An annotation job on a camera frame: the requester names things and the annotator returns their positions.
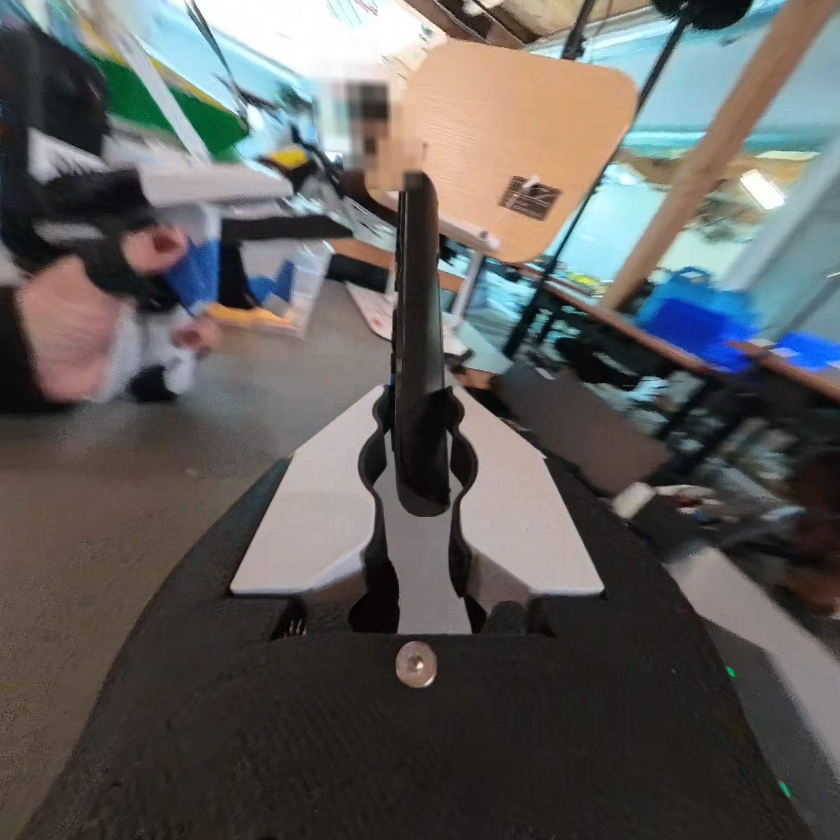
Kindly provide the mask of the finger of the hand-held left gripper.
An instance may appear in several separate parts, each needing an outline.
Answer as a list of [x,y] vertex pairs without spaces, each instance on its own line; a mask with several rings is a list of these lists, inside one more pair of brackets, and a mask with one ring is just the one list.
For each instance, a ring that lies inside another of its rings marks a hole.
[[225,217],[220,229],[222,242],[318,241],[353,237],[350,227],[323,215]]
[[259,202],[293,194],[292,184],[285,177],[244,164],[141,164],[138,177],[150,204]]

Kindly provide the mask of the wooden desk with black legs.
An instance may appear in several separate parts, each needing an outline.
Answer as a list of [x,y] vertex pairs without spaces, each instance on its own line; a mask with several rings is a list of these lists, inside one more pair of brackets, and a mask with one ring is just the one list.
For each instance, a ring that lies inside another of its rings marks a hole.
[[765,346],[753,341],[738,342],[732,340],[727,341],[726,345],[745,354],[751,361],[756,362],[759,367],[769,373],[800,385],[832,403],[839,404],[838,367],[829,366],[819,371],[808,371],[786,360],[769,345]]
[[[329,244],[338,255],[356,259],[369,266],[384,270],[393,268],[393,252],[369,245],[356,239],[334,239]],[[682,350],[674,344],[659,339],[639,328],[620,313],[598,306],[593,302],[584,301],[561,284],[549,281],[537,294],[538,311],[549,310],[549,301],[561,301],[564,306],[572,306],[609,329],[627,336],[631,341],[645,347],[657,356],[665,359],[676,368],[688,371],[702,380],[722,380],[723,373],[688,351]]]

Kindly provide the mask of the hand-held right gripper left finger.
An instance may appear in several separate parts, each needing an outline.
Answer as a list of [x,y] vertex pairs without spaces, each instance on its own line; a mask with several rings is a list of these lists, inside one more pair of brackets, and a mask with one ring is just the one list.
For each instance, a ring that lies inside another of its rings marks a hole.
[[298,448],[234,573],[232,596],[398,611],[375,488],[387,467],[389,405],[389,388],[378,385]]

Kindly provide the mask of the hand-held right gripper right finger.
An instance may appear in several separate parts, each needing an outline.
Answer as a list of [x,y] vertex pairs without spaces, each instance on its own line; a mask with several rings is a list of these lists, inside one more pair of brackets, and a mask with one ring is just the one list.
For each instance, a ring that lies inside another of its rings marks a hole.
[[597,597],[604,584],[545,456],[461,386],[448,393],[450,579],[460,597]]

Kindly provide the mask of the wooden support post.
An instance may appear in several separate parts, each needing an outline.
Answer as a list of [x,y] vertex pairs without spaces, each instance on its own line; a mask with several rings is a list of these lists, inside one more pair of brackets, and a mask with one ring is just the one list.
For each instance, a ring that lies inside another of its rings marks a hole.
[[666,199],[600,299],[600,309],[615,312],[654,271],[837,8],[838,1],[782,6],[706,134],[680,164]]

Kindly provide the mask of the black and white robot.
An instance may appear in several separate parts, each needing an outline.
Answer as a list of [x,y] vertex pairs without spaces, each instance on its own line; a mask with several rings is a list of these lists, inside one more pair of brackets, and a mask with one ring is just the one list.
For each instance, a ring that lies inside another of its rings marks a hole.
[[295,122],[285,126],[281,139],[280,146],[259,154],[257,163],[284,177],[294,196],[354,223],[356,208],[370,198],[364,173],[348,170],[342,161],[329,158],[317,141],[305,139]]

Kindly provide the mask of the person's left hand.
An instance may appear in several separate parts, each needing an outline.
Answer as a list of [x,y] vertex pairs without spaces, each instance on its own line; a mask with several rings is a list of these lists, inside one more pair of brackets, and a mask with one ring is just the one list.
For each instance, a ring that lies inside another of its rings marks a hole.
[[[125,262],[144,278],[171,268],[186,246],[175,227],[145,227],[120,239]],[[52,403],[92,402],[109,377],[121,328],[135,320],[137,303],[96,286],[78,256],[40,271],[17,290],[16,300],[40,391]],[[171,337],[176,347],[203,355],[217,343],[220,330],[202,316]]]

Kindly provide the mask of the black remote control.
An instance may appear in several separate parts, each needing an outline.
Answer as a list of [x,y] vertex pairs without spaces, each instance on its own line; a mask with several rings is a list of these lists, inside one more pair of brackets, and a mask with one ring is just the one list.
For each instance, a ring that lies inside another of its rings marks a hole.
[[403,508],[448,509],[447,387],[438,259],[438,199],[426,173],[398,196],[392,321],[392,451]]

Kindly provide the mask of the flat blue plastic bin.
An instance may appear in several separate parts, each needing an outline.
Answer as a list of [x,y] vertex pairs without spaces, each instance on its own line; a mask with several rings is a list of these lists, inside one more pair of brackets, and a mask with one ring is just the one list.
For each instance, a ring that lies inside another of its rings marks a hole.
[[784,363],[811,373],[839,366],[839,344],[809,332],[787,332],[769,350]]

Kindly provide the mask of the black round disc on pole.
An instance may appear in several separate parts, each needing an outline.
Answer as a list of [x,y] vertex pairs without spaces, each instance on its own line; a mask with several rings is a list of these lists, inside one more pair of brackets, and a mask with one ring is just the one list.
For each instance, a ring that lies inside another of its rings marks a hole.
[[656,12],[663,18],[673,20],[675,25],[645,78],[638,96],[637,112],[642,111],[688,29],[715,32],[729,28],[746,16],[752,4],[752,1],[652,1],[651,5]]

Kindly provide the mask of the black tripod pole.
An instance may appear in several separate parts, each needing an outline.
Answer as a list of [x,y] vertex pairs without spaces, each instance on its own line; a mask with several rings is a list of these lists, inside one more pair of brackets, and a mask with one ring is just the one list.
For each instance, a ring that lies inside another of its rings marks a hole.
[[562,60],[578,60],[584,52],[585,48],[585,29],[590,22],[590,18],[598,1],[583,1],[578,11],[574,25],[570,29],[566,37],[561,52]]

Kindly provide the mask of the wooden panel on white stand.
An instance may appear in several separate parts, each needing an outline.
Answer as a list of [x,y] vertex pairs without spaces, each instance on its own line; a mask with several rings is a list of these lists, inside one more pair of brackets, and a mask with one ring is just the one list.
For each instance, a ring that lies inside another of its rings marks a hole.
[[620,70],[449,40],[396,100],[405,161],[437,191],[441,234],[473,251],[444,348],[459,353],[466,303],[485,259],[540,257],[631,127],[637,88]]

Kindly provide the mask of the clear plastic storage bin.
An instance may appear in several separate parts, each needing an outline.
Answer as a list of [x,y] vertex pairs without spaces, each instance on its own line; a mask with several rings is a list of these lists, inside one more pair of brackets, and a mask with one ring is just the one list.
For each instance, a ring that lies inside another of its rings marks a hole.
[[244,282],[234,307],[221,301],[213,318],[223,325],[258,332],[305,336],[333,250],[324,240],[276,239],[243,243],[238,249]]

